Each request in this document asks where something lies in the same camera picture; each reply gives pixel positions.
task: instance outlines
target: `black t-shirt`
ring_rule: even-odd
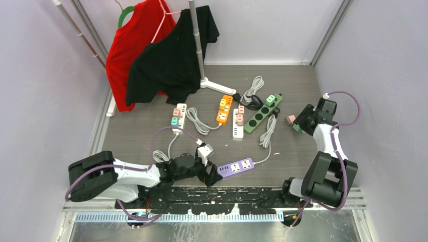
[[[206,45],[215,43],[219,31],[209,6],[196,8],[203,58]],[[127,106],[134,102],[151,102],[158,90],[169,97],[167,103],[184,103],[190,93],[200,88],[200,71],[196,56],[190,10],[181,11],[172,32],[158,43],[147,45],[129,72]]]

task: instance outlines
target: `clothes hanger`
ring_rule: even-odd
[[[122,13],[119,16],[119,22],[118,22],[118,29],[120,29],[123,25],[123,21],[125,20],[125,17],[133,12],[135,10],[135,6],[129,6],[122,10]]]
[[[159,27],[157,28],[156,33],[154,34],[154,37],[153,37],[153,39],[151,40],[151,43],[153,43],[153,42],[154,42],[154,39],[156,39],[157,33],[159,33],[159,30],[161,29],[162,24],[164,23],[165,17],[166,17],[167,15],[172,15],[172,14],[178,14],[178,13],[181,13],[181,11],[173,12],[173,13],[167,13],[167,11],[165,10],[164,5],[162,4],[161,0],[158,0],[158,1],[159,1],[159,4],[160,4],[160,7],[162,8],[162,11],[164,12],[164,17],[162,18],[162,21],[160,22]]]
[[[118,0],[115,0],[115,2],[116,2],[117,4],[119,4],[119,6],[121,7],[121,10],[123,11],[123,7],[122,7],[122,5],[120,4],[120,2],[118,2]]]

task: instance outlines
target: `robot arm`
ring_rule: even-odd
[[[213,148],[200,142],[195,157],[185,153],[175,159],[157,163],[148,169],[149,165],[126,163],[113,158],[111,151],[102,151],[69,166],[70,184],[94,167],[102,165],[115,165],[115,167],[100,169],[86,176],[73,188],[70,200],[83,202],[101,196],[129,203],[144,194],[145,188],[170,187],[177,180],[194,176],[198,176],[201,182],[210,187],[222,179],[217,173],[216,165],[208,159],[212,155]],[[212,166],[209,174],[206,171],[208,166]]]
[[[336,102],[323,96],[316,107],[308,104],[294,121],[294,124],[313,136],[318,153],[303,179],[291,177],[284,182],[281,194],[283,204],[293,206],[299,202],[300,198],[308,197],[337,207],[343,199],[345,188],[336,151],[344,160],[348,177],[347,190],[350,190],[358,166],[348,160],[344,154],[339,142],[339,129],[332,130],[337,124],[333,121],[336,108]]]

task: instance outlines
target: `green hanger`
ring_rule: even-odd
[[[125,17],[135,10],[135,6],[129,6],[125,9],[123,9],[121,15],[119,16],[119,23],[118,23],[118,29],[120,29],[123,25],[123,21],[125,20]]]

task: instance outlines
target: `gray floor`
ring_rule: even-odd
[[[235,88],[243,94],[250,88],[254,77],[261,75],[264,86],[257,95],[265,100],[270,94],[282,93],[284,99],[279,105],[275,132],[272,135],[271,157],[248,172],[225,178],[217,186],[275,186],[280,187],[291,176],[303,177],[316,155],[313,138],[298,134],[283,124],[288,115],[298,115],[306,104],[316,105],[320,91],[315,70],[311,66],[206,66],[205,74],[210,81]],[[186,103],[198,110],[198,116],[210,126],[216,126],[219,102],[223,94],[200,89],[191,94]],[[174,106],[165,103],[166,96],[158,95],[152,103],[137,104],[132,112],[116,112],[110,119],[103,150],[113,151],[113,155],[125,162],[137,164],[150,163],[150,144],[153,135],[171,121]],[[246,109],[247,122],[255,111]],[[211,131],[208,136],[199,134],[193,123],[186,119],[185,129],[199,137],[215,150],[211,161],[217,166],[244,158],[253,161],[264,159],[268,149],[258,145],[261,134],[266,132],[266,121],[253,134],[244,135],[243,141],[232,140],[231,117],[225,126]],[[168,144],[174,137],[172,131],[163,131],[155,143],[155,149],[167,152]],[[172,157],[182,153],[194,154],[196,144],[186,135],[181,135],[172,145]],[[178,181],[175,185],[203,185],[197,178]]]

